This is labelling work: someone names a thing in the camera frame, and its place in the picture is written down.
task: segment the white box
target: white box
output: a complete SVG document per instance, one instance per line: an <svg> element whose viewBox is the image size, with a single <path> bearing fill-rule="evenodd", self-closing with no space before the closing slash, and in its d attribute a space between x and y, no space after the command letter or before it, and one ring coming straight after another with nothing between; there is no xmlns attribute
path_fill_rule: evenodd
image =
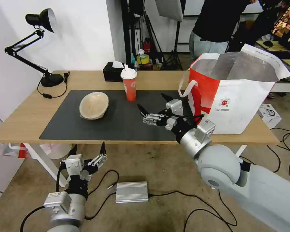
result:
<svg viewBox="0 0 290 232"><path fill-rule="evenodd" d="M271 104L261 104L258 114L270 129L274 128L281 120L281 116Z"/></svg>

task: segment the lamp base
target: lamp base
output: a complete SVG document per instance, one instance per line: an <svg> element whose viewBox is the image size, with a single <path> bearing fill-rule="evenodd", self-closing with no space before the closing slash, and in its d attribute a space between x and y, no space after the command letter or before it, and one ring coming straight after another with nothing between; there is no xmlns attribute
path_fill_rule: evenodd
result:
<svg viewBox="0 0 290 232"><path fill-rule="evenodd" d="M60 74L44 75L41 79L41 85L44 87L53 87L63 82L63 76Z"/></svg>

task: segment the table leg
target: table leg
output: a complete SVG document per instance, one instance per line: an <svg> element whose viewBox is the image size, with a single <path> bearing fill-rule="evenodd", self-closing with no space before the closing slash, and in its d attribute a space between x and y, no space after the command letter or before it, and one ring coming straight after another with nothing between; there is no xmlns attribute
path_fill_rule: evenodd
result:
<svg viewBox="0 0 290 232"><path fill-rule="evenodd" d="M239 150L236 152L236 156L237 157L239 157L242 153L243 153L243 151L245 150L245 148L247 147L248 145L242 145L240 148L239 148Z"/></svg>
<svg viewBox="0 0 290 232"><path fill-rule="evenodd" d="M48 173L56 180L58 168L53 163L51 158L44 152L44 150L40 147L39 144L32 144L32 143L24 143L26 148L28 149L29 153L31 154L33 159L37 159L40 164L48 171ZM61 187L64 187L67 183L66 178L60 174L59 177L59 184Z"/></svg>

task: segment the jeans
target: jeans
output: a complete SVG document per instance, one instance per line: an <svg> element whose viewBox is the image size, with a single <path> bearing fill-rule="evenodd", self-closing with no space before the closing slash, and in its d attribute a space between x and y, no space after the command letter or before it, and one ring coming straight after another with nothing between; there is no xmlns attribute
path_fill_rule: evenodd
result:
<svg viewBox="0 0 290 232"><path fill-rule="evenodd" d="M191 32L189 39L189 51L191 60L196 60L202 53L225 53L228 42L201 41L201 38Z"/></svg>

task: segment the black desk mat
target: black desk mat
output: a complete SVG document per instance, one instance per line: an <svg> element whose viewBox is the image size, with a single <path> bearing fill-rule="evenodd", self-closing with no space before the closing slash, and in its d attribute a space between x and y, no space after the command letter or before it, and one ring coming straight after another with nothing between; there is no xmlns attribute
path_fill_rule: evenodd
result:
<svg viewBox="0 0 290 232"><path fill-rule="evenodd" d="M109 97L107 111L100 119L83 119L79 114L80 102L84 96L95 91L71 90L40 139L175 141L175 135L164 127L144 124L137 103L148 112L157 113L166 108L166 101L161 97L161 93L179 99L177 91L137 91L136 101L128 102L126 93L122 90L98 90Z"/></svg>

